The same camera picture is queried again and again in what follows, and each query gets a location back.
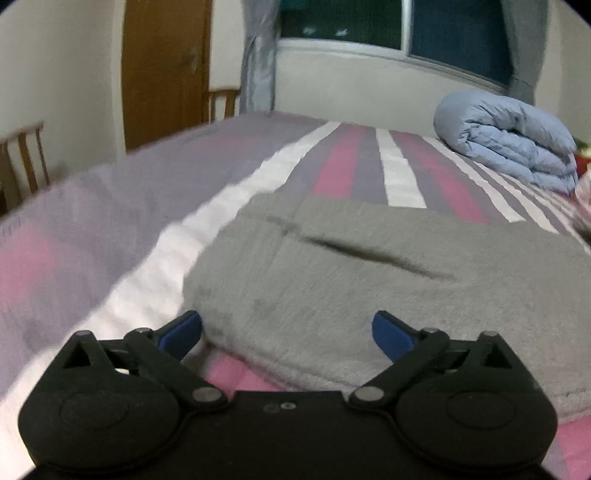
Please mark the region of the grey pants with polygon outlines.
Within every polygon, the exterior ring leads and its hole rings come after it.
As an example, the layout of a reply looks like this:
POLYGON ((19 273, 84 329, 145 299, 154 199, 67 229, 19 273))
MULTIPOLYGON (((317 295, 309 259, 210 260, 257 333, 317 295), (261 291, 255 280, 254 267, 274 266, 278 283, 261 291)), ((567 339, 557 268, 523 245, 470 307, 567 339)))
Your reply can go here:
POLYGON ((590 258, 531 222, 259 194, 182 293, 211 343, 287 387, 348 392, 385 370, 370 324, 386 310, 454 339, 498 332, 562 420, 590 411, 590 258))

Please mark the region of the wooden chair at left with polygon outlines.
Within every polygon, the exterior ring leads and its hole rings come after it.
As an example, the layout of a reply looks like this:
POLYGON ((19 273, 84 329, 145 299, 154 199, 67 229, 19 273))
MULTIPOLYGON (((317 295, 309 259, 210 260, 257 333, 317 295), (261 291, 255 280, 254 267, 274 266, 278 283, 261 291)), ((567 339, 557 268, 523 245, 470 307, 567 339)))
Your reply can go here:
POLYGON ((1 197, 8 212, 50 185, 43 128, 36 122, 1 137, 1 197))

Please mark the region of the folded white pink blanket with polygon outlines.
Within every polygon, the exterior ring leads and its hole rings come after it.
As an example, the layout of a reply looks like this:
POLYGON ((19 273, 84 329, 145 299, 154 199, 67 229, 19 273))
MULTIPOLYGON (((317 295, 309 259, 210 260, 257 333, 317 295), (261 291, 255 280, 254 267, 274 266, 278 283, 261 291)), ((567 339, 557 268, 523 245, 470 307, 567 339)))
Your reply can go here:
POLYGON ((584 175, 579 178, 574 190, 574 197, 587 211, 591 209, 591 169, 588 169, 584 175))

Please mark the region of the folded light blue duvet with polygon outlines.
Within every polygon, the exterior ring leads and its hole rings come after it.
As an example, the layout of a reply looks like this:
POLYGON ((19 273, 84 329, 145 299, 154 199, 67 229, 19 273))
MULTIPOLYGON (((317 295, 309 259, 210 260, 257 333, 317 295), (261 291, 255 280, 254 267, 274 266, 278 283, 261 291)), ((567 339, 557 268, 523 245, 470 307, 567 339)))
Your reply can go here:
POLYGON ((485 91, 456 92, 436 108, 434 130, 452 150, 494 171, 570 194, 576 143, 554 115, 485 91))

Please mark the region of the red patterned folded blanket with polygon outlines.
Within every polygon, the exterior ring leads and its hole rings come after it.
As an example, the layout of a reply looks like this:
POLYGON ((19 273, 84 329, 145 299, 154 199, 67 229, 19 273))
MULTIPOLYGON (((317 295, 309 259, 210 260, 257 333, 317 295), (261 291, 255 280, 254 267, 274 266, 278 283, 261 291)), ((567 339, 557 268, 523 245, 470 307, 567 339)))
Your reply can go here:
POLYGON ((591 163, 591 145, 578 138, 575 138, 576 152, 575 160, 577 165, 577 175, 582 177, 588 170, 591 163))

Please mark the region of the wooden chair near door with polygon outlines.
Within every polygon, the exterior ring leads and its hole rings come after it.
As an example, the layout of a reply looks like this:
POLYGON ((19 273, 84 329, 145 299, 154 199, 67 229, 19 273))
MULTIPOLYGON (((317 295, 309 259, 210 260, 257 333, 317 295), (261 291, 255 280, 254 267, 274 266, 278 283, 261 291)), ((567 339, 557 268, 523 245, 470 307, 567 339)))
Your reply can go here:
POLYGON ((207 122, 209 124, 217 121, 217 108, 223 105, 223 118, 228 119, 235 116, 236 102, 240 95, 240 88, 216 88, 208 91, 207 122))

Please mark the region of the brown wooden door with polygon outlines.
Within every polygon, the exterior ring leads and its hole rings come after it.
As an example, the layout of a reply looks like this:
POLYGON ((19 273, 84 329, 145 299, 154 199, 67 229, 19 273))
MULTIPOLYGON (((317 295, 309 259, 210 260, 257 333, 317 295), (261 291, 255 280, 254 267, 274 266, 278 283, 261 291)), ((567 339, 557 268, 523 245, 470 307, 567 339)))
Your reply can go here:
POLYGON ((206 122, 212 3, 127 1, 121 95, 125 149, 206 122))

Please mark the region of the left grey curtain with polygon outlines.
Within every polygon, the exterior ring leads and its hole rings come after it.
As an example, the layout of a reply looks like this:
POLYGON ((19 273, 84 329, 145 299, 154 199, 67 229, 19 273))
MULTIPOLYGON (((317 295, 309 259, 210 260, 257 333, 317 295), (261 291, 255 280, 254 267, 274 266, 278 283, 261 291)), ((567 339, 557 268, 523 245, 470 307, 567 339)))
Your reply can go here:
POLYGON ((276 99, 276 52, 280 0, 242 1, 245 45, 240 69, 239 112, 269 113, 276 99))

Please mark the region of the grey curtain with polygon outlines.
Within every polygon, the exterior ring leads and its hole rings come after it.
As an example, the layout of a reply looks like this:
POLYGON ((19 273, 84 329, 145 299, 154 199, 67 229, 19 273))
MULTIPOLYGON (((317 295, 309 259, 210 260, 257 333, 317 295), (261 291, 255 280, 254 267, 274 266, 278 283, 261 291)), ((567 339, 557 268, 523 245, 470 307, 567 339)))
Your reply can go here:
POLYGON ((548 0, 502 0, 501 8, 513 68, 508 95, 530 105, 547 46, 548 0))
POLYGON ((245 45, 240 69, 239 112, 269 113, 276 99, 276 52, 280 0, 242 1, 245 45))

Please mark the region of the right grey curtain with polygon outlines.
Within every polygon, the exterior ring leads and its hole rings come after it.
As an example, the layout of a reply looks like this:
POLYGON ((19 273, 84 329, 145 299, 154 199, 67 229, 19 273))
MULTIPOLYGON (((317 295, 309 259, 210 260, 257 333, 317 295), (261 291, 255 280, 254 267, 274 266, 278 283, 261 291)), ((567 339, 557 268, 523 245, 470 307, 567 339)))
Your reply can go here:
POLYGON ((502 0, 501 8, 513 68, 508 95, 530 105, 547 46, 548 0, 502 0))

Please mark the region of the window with white frame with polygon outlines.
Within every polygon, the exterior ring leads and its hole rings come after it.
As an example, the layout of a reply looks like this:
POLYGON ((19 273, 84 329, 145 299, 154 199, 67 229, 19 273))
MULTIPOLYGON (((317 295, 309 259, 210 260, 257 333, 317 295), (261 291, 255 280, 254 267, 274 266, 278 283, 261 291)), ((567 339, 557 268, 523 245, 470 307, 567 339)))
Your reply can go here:
POLYGON ((407 53, 506 87, 513 73, 499 1, 283 1, 281 35, 407 53))

